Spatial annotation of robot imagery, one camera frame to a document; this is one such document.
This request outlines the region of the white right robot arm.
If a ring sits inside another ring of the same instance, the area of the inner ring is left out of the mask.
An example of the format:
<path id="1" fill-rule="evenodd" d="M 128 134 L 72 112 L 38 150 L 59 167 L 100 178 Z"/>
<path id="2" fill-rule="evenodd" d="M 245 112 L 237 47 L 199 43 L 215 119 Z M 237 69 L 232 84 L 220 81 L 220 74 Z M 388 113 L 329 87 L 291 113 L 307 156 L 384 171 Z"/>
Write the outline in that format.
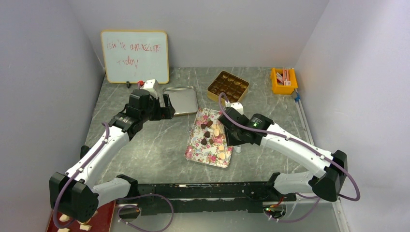
<path id="1" fill-rule="evenodd" d="M 276 201 L 289 193 L 314 193 L 329 202 L 341 197 L 347 178 L 347 154 L 315 147 L 288 133 L 273 120 L 254 114 L 247 118 L 233 107 L 218 118 L 229 146 L 259 145 L 275 150 L 307 169 L 304 173 L 274 174 L 266 186 L 266 195 Z"/>

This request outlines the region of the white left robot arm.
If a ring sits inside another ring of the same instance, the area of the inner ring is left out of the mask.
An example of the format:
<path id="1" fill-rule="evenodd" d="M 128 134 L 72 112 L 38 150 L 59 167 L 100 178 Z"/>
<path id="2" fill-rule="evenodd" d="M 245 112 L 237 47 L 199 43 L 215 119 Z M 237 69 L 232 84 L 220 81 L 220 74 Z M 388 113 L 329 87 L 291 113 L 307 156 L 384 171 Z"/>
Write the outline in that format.
<path id="1" fill-rule="evenodd" d="M 135 89 L 129 102 L 112 119 L 102 123 L 103 135 L 73 167 L 65 173 L 54 173 L 49 179 L 50 205 L 58 228 L 57 213 L 72 221 L 86 222 L 97 209 L 111 201 L 134 202 L 139 195 L 137 180 L 124 174 L 97 184 L 101 172 L 113 157 L 143 128 L 147 121 L 172 119 L 175 109 L 168 94 L 163 94 L 164 106 L 154 90 Z"/>

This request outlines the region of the metal tongs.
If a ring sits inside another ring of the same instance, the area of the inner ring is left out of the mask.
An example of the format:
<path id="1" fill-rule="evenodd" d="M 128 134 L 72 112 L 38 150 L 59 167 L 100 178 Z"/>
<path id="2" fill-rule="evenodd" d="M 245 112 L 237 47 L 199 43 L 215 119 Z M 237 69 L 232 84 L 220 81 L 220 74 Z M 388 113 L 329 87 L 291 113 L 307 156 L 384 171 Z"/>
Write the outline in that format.
<path id="1" fill-rule="evenodd" d="M 242 148 L 241 148 L 240 145 L 234 146 L 234 151 L 235 151 L 236 153 L 241 153 L 241 150 L 242 150 Z"/>

